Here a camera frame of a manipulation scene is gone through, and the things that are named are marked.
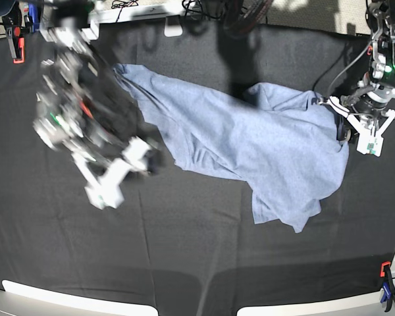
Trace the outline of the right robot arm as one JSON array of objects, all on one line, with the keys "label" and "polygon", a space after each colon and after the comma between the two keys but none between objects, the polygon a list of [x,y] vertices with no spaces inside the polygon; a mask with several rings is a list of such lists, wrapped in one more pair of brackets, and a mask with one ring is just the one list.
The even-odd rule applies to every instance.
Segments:
[{"label": "right robot arm", "polygon": [[53,150],[67,150],[90,177],[120,159],[149,176],[161,162],[159,144],[142,128],[137,100],[120,87],[121,75],[91,42],[98,1],[42,1],[40,33],[54,55],[41,64],[33,127]]}]

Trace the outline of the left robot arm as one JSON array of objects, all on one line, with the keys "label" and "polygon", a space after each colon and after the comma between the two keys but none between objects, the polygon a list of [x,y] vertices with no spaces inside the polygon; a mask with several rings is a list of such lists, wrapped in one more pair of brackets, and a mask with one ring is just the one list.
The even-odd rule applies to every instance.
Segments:
[{"label": "left robot arm", "polygon": [[[319,103],[329,104],[337,118],[337,140],[344,142],[351,133],[361,135],[356,129],[359,123],[368,134],[378,136],[395,121],[395,110],[387,106],[395,99],[395,1],[368,1],[366,23],[371,31],[363,51],[329,84],[327,95]],[[358,81],[350,95],[332,98],[332,90],[338,79],[362,57],[369,57],[369,68]]]}]

